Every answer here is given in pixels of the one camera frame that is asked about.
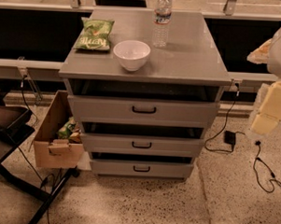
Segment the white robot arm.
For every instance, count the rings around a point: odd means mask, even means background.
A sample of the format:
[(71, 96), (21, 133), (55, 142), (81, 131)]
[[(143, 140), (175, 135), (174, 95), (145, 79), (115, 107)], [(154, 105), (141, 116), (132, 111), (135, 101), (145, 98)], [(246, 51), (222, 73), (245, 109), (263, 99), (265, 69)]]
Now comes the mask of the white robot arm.
[(260, 88), (265, 93), (249, 130), (263, 136), (270, 133), (281, 121), (281, 27), (273, 37), (250, 52), (246, 59), (252, 63), (266, 64), (268, 71), (278, 77), (270, 86)]

